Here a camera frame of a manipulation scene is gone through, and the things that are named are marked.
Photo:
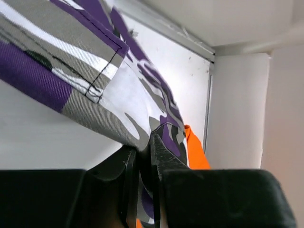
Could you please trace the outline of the purple camouflage garment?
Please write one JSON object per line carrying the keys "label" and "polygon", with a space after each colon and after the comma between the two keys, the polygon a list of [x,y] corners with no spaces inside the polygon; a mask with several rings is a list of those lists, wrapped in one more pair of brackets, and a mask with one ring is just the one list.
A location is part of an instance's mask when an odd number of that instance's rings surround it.
{"label": "purple camouflage garment", "polygon": [[145,152],[152,133],[189,164],[171,89],[105,0],[3,0],[0,78],[82,126]]}

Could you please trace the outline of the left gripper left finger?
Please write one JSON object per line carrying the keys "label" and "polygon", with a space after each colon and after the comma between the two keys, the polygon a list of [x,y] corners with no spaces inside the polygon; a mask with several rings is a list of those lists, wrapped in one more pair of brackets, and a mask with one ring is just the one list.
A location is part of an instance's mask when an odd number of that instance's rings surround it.
{"label": "left gripper left finger", "polygon": [[90,228],[136,227],[139,168],[137,151],[123,146],[88,171]]}

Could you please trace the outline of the orange cloth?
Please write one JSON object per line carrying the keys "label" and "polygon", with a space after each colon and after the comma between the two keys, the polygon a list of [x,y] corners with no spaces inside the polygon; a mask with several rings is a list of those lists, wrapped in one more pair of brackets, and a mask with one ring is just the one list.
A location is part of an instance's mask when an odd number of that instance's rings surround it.
{"label": "orange cloth", "polygon": [[[204,153],[201,141],[193,133],[189,125],[185,125],[184,127],[187,141],[188,166],[193,170],[209,170],[210,165]],[[142,181],[139,181],[136,227],[154,227],[153,200],[143,186]]]}

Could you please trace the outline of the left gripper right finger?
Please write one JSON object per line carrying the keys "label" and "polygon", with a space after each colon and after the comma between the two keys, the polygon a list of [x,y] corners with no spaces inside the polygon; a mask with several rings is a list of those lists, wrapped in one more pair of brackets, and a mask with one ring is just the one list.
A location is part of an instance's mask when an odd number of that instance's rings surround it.
{"label": "left gripper right finger", "polygon": [[175,189],[174,178],[189,168],[164,145],[162,138],[153,133],[151,142],[152,195],[154,223],[156,228],[174,228],[174,216],[178,212],[174,204],[178,202],[180,191]]}

